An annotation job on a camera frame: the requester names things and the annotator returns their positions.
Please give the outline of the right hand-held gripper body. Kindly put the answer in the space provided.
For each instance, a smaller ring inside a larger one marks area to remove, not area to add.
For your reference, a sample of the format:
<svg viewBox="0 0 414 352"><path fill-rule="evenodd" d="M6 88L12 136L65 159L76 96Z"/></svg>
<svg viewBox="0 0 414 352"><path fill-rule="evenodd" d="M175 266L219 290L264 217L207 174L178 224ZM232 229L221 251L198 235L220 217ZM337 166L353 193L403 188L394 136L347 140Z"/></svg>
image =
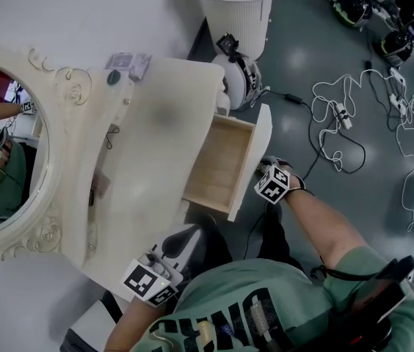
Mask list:
<svg viewBox="0 0 414 352"><path fill-rule="evenodd" d="M254 187L267 202L276 205L290 190L290 173L272 165Z"/></svg>

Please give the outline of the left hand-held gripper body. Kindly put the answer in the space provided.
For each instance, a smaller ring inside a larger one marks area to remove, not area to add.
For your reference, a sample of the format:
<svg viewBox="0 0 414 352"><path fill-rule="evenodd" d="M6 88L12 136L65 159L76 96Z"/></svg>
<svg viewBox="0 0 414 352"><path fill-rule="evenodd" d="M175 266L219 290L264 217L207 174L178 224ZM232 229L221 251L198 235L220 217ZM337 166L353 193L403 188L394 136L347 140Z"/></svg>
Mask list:
<svg viewBox="0 0 414 352"><path fill-rule="evenodd" d="M164 255L164 240L193 229L195 234L181 255ZM203 267L206 239L200 227L173 227L158 235L154 245L132 260L121 279L125 289L151 307L158 307L183 290Z"/></svg>

